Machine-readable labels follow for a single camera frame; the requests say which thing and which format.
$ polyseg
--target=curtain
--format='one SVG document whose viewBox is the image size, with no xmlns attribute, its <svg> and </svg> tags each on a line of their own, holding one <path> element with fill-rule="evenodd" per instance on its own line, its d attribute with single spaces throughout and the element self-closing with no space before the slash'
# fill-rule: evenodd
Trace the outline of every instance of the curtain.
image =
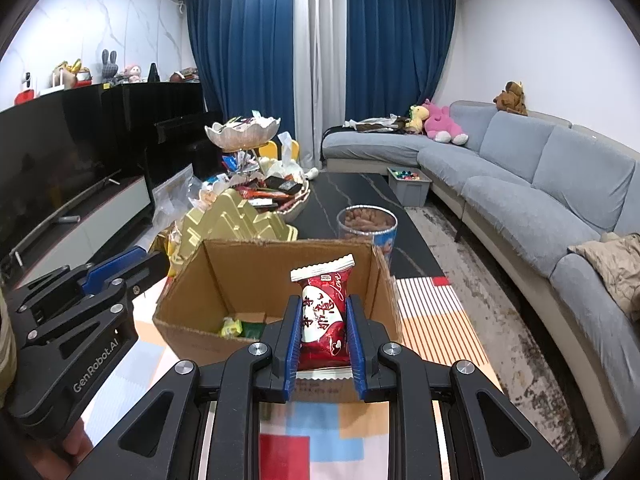
<svg viewBox="0 0 640 480">
<path fill-rule="evenodd" d="M 293 89 L 303 168 L 321 168 L 322 133 L 342 124 L 347 0 L 294 0 Z"/>
<path fill-rule="evenodd" d="M 348 0 L 346 118 L 405 115 L 431 99 L 456 0 Z"/>
<path fill-rule="evenodd" d="M 186 0 L 193 57 L 209 110 L 228 120 L 282 118 L 295 137 L 293 0 Z"/>
</svg>

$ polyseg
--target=sectional sofa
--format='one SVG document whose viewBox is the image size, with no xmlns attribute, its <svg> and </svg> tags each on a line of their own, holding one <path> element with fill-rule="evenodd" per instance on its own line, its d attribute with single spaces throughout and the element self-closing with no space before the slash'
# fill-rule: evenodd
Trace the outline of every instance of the sectional sofa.
<svg viewBox="0 0 640 480">
<path fill-rule="evenodd" d="M 425 136 L 334 132 L 327 169 L 386 174 L 413 166 L 508 273 L 571 369 L 606 466 L 640 426 L 640 324 L 567 247 L 640 232 L 640 154 L 569 121 L 455 102 L 466 146 Z"/>
</svg>

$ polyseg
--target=cylindrical container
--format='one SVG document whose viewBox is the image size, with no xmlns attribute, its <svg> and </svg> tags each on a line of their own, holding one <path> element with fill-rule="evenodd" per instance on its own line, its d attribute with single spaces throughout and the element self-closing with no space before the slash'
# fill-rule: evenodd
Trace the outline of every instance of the cylindrical container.
<svg viewBox="0 0 640 480">
<path fill-rule="evenodd" d="M 366 238 L 382 248 L 386 262 L 391 264 L 398 219 L 391 211 L 375 205 L 352 205 L 337 217 L 340 238 Z"/>
</svg>

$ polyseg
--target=television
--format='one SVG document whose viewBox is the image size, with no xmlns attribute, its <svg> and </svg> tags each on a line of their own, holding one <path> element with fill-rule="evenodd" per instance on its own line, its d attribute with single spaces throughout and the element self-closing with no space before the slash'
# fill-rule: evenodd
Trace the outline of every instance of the television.
<svg viewBox="0 0 640 480">
<path fill-rule="evenodd" d="M 0 112 L 0 260 L 120 169 L 102 92 L 100 85 L 59 91 Z"/>
</svg>

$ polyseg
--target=white curtain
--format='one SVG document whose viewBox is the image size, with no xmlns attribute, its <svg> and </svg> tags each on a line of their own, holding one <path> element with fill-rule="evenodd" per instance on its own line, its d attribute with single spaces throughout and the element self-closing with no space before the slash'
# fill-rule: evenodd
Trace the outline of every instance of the white curtain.
<svg viewBox="0 0 640 480">
<path fill-rule="evenodd" d="M 320 168 L 322 133 L 344 122 L 347 0 L 294 0 L 293 50 L 300 165 Z"/>
</svg>

